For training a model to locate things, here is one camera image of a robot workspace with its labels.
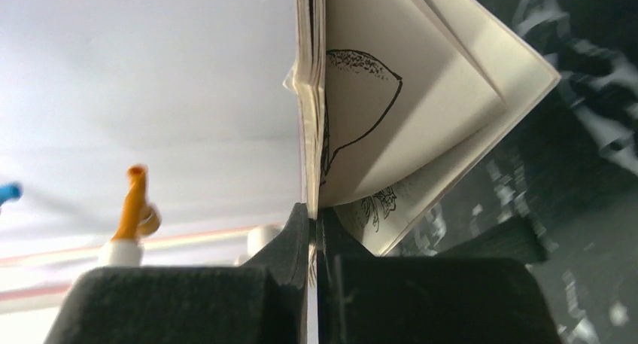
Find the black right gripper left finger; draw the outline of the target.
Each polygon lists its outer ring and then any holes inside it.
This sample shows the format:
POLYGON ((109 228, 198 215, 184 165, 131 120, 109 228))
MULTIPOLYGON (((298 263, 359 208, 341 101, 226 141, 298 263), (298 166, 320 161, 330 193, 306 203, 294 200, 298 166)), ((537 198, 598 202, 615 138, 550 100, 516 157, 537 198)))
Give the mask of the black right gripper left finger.
POLYGON ((241 266, 100 267, 68 292, 48 343, 304 343, 310 221, 241 266))

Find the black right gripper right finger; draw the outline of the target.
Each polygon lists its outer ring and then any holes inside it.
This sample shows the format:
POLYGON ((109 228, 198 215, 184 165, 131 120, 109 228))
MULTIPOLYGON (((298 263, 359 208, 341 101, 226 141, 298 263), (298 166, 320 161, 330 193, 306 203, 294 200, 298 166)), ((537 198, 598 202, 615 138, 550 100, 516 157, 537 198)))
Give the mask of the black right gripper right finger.
POLYGON ((332 209, 317 221, 321 343, 559 343, 541 288, 509 258, 377 257, 332 209))

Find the pink red cover book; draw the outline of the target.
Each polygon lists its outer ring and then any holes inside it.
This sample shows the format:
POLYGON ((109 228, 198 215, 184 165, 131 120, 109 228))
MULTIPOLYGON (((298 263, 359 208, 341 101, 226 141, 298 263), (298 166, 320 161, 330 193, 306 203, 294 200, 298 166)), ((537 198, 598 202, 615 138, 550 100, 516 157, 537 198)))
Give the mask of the pink red cover book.
POLYGON ((306 202, 386 254, 558 83, 476 0, 296 0, 306 202))

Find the black student backpack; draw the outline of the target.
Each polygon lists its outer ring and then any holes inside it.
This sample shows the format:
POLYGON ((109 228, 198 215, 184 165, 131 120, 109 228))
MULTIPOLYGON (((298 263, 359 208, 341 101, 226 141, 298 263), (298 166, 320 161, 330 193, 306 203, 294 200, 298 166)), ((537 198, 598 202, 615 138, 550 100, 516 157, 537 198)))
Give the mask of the black student backpack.
POLYGON ((549 252, 544 246, 538 225, 527 216, 515 216, 437 256, 509 258, 524 264, 535 264, 546 262, 549 252))

